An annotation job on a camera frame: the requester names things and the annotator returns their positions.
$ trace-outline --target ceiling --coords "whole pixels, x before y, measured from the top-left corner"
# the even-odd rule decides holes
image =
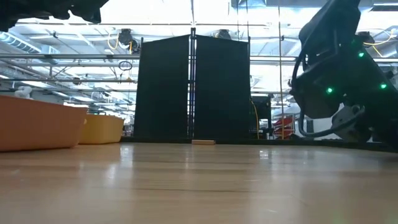
[[[121,29],[131,29],[132,36],[138,41],[144,42],[159,40],[190,33],[191,27],[196,27],[199,35],[215,35],[220,29],[228,29],[231,37],[238,41],[248,41],[251,37],[251,55],[254,57],[266,57],[279,55],[295,57],[299,54],[301,45],[298,40],[300,29],[319,10],[315,4],[313,7],[289,6],[290,1],[284,1],[286,6],[278,7],[239,7],[238,10],[231,6],[231,0],[109,0],[102,9],[102,23],[90,24],[83,19],[71,16],[67,21],[58,19],[22,19],[9,33],[23,40],[31,46],[43,49],[43,46],[51,46],[60,54],[128,54],[128,49],[116,45],[116,37]],[[396,58],[398,12],[396,11],[372,11],[372,7],[362,9],[362,17],[358,31],[369,31],[376,43],[369,48],[369,53],[377,58]],[[281,51],[279,50],[279,36],[283,35]],[[26,53],[21,49],[10,46],[0,41],[0,53]],[[39,60],[13,60],[9,61],[25,64],[27,67],[42,73],[42,78],[48,78],[50,67],[31,67],[33,63],[42,63]],[[138,76],[138,60],[131,61],[132,69],[123,72],[118,68],[119,61],[101,60],[60,60],[63,65],[73,63],[101,64],[98,67],[53,67],[53,73],[58,73],[57,78],[67,79],[81,77],[85,79],[125,79],[133,80]],[[385,66],[395,66],[394,61],[385,63]],[[274,63],[252,63],[251,75],[252,91],[277,92],[280,89],[282,78],[282,91],[289,89],[288,80],[291,77],[293,66],[284,62],[282,69]],[[57,88],[82,88],[103,90],[131,90],[131,93],[122,93],[125,99],[135,101],[137,85],[135,83],[62,83]],[[92,92],[83,93],[92,97],[95,101],[106,102],[109,98],[103,98]]]

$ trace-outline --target orange bin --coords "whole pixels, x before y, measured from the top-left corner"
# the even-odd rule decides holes
[[[86,108],[0,96],[0,151],[76,146]]]
[[[115,116],[86,116],[79,144],[107,144],[119,142],[123,133],[124,120]]]

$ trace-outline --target yellow bin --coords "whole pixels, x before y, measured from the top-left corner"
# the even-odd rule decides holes
[[[124,120],[115,116],[88,114],[79,144],[107,144],[119,142]]]

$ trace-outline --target wooden table surface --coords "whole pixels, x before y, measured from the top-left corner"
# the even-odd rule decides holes
[[[398,223],[398,154],[112,144],[0,154],[0,223]]]

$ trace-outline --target black partition panel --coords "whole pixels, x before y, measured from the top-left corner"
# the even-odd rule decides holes
[[[194,138],[248,138],[248,43],[197,36],[196,55]]]
[[[187,137],[188,53],[188,35],[143,43],[135,137]]]

